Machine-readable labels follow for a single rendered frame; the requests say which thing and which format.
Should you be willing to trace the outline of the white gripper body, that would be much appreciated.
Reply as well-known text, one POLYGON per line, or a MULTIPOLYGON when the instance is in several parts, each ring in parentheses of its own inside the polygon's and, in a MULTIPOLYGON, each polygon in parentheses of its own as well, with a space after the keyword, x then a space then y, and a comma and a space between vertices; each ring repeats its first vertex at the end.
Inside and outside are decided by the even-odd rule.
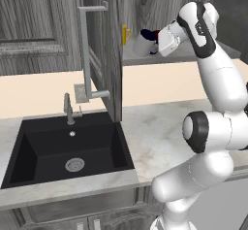
POLYGON ((178 27, 175 23, 164 27, 158 33, 158 50, 162 56, 168 56, 178 47, 178 27))

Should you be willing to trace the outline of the red and white mug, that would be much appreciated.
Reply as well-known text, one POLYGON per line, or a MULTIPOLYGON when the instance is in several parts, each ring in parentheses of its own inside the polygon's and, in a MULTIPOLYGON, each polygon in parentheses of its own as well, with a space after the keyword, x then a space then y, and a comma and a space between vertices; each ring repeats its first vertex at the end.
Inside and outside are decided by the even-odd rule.
POLYGON ((154 30, 153 33, 155 35, 155 42, 152 45, 149 54, 154 55, 158 52, 158 48, 159 48, 159 44, 158 44, 158 34, 159 34, 160 30, 154 30))

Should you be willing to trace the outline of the white mug with dark inside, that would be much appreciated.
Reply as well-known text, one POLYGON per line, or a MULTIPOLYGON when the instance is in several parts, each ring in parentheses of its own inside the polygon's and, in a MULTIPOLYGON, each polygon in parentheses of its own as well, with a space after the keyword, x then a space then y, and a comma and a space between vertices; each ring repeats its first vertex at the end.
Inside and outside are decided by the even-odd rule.
POLYGON ((154 42, 155 35, 153 31, 142 29, 135 40, 133 53, 138 57, 146 57, 151 55, 149 52, 154 42))

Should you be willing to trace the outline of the yellow mug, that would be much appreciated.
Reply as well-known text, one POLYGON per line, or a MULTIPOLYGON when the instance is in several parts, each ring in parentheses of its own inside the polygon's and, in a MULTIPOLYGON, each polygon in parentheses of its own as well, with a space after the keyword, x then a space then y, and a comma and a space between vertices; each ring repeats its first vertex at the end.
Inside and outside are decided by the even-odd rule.
POLYGON ((125 46, 127 40, 132 36, 132 30, 125 24, 122 25, 122 45, 125 46))

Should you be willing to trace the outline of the grey wood panelled cabinet door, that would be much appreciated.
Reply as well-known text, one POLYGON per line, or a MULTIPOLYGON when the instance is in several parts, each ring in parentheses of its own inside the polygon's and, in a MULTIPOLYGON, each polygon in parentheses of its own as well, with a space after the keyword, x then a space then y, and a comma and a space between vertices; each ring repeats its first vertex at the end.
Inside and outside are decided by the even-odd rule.
POLYGON ((82 0, 0 0, 0 76, 82 69, 82 0))

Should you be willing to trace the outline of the grey wood base cabinet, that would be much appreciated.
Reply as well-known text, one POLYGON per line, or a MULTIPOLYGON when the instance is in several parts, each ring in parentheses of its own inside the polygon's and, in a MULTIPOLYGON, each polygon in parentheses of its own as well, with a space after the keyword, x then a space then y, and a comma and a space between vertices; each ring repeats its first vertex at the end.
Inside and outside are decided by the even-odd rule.
POLYGON ((149 230, 163 206, 149 186, 102 193, 77 199, 0 210, 0 230, 149 230))

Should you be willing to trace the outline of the grey tap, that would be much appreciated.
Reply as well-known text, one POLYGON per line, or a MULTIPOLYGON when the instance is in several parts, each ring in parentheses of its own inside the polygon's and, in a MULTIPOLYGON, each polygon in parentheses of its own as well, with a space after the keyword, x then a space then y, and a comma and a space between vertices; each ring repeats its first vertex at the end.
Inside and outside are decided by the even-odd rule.
POLYGON ((67 123, 69 125, 73 125, 75 123, 76 117, 82 116, 82 112, 77 112, 77 113, 73 112, 69 93, 64 94, 64 113, 67 115, 67 123))

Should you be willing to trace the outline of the black sink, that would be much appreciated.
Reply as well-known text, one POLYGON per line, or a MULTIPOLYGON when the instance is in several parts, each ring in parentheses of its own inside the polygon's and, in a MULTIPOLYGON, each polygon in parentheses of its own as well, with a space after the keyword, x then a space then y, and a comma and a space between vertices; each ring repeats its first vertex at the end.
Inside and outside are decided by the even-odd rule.
POLYGON ((25 119, 3 178, 3 189, 131 170, 121 127, 107 112, 25 119))

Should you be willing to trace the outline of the grey wood wall cabinet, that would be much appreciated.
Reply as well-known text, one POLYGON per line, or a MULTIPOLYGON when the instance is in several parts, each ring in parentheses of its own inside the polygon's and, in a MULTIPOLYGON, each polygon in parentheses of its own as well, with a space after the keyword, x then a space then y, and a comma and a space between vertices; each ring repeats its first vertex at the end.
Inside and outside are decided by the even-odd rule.
POLYGON ((133 53, 134 41, 142 28, 149 30, 162 29, 175 19, 179 9, 190 1, 210 2, 221 14, 221 10, 215 4, 216 0, 123 0, 123 23, 132 30, 132 37, 123 47, 123 64, 141 65, 195 61, 196 57, 188 43, 181 44, 176 51, 167 57, 163 57, 159 53, 139 57, 133 53))

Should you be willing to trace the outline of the grey wall socket plate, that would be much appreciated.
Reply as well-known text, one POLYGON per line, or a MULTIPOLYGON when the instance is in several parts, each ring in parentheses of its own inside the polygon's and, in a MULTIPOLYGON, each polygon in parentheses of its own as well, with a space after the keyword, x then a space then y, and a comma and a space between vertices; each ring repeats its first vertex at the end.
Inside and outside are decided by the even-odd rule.
POLYGON ((74 89, 77 104, 89 102, 89 99, 86 96, 85 87, 83 83, 75 84, 74 89))

